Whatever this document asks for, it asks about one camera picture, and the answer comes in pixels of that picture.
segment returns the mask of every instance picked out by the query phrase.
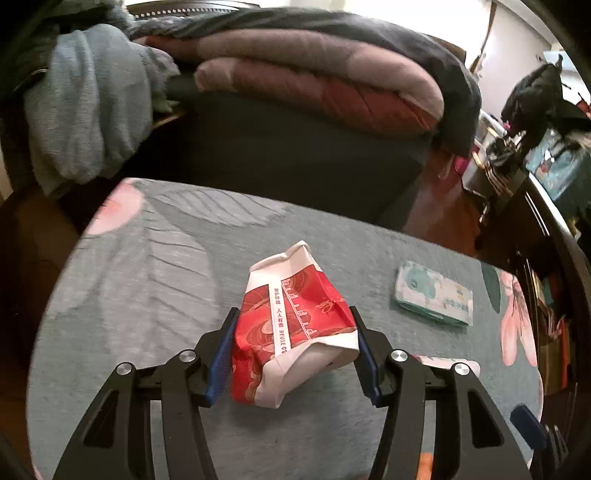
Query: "clothes pile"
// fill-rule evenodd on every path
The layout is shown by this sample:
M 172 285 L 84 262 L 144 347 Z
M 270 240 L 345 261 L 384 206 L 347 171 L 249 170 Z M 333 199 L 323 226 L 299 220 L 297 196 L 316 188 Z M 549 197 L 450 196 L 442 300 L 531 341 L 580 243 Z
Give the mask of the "clothes pile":
M 63 26 L 64 17 L 52 16 L 36 40 L 51 55 L 27 50 L 27 67 L 8 79 L 26 85 L 47 63 L 24 93 L 34 174 L 46 194 L 111 176 L 133 155 L 150 134 L 152 111 L 169 111 L 167 82 L 179 74 L 173 58 L 196 66 L 197 93 L 273 100 L 382 137 L 437 134 L 458 155 L 471 148 L 476 82 L 425 35 L 300 8 L 136 21 L 121 0 L 66 0 L 54 13 L 71 25 L 71 15 L 90 7 L 100 8 L 99 24 L 57 35 L 48 26 Z

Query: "red fabric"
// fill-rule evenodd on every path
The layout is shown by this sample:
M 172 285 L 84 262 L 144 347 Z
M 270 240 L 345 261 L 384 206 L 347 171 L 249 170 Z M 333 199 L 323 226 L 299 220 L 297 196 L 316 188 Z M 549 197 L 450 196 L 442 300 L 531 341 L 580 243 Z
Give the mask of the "red fabric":
M 392 91 L 261 60 L 216 60 L 197 69 L 200 90 L 232 88 L 238 93 L 322 113 L 349 127 L 387 137 L 417 135 L 437 125 L 433 116 Z

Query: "wooden furniture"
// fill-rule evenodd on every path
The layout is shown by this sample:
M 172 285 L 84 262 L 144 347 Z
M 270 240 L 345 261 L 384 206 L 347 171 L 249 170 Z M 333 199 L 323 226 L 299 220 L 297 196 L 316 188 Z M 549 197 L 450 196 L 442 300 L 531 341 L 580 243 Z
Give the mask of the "wooden furniture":
M 536 346 L 541 325 L 532 272 L 553 275 L 561 286 L 559 308 L 571 319 L 575 369 L 567 388 L 544 398 L 542 422 L 557 425 L 569 449 L 591 445 L 591 275 L 589 262 L 536 178 L 529 174 L 479 238 L 479 258 L 517 275 L 532 319 Z

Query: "white wall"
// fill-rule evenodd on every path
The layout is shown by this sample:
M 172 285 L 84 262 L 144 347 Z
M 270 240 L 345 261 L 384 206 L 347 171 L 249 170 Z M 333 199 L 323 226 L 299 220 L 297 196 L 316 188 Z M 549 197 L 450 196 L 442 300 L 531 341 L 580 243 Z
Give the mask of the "white wall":
M 530 27 L 538 32 L 544 39 L 550 43 L 555 43 L 556 37 L 546 26 L 544 22 L 530 10 L 530 8 L 524 4 L 521 0 L 496 0 L 496 2 L 505 5 L 513 13 L 517 14 L 524 20 Z
M 477 70 L 482 109 L 497 118 L 513 87 L 545 63 L 550 43 L 508 8 L 498 5 L 491 35 Z
M 582 96 L 585 102 L 591 103 L 591 95 L 589 94 L 589 90 L 578 73 L 562 72 L 560 79 L 562 80 L 562 83 L 570 87 L 570 89 L 566 88 L 564 85 L 562 87 L 562 95 L 565 100 L 576 105 L 580 102 Z
M 466 51 L 466 65 L 480 54 L 490 0 L 346 0 L 345 10 L 433 35 Z

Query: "wet wipes pack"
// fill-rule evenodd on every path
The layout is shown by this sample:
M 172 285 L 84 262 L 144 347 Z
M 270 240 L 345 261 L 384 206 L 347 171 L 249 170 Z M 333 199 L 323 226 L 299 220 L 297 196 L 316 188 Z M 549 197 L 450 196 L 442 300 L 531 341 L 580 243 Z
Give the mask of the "wet wipes pack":
M 412 261 L 398 270 L 394 296 L 400 305 L 456 325 L 473 325 L 472 291 Z

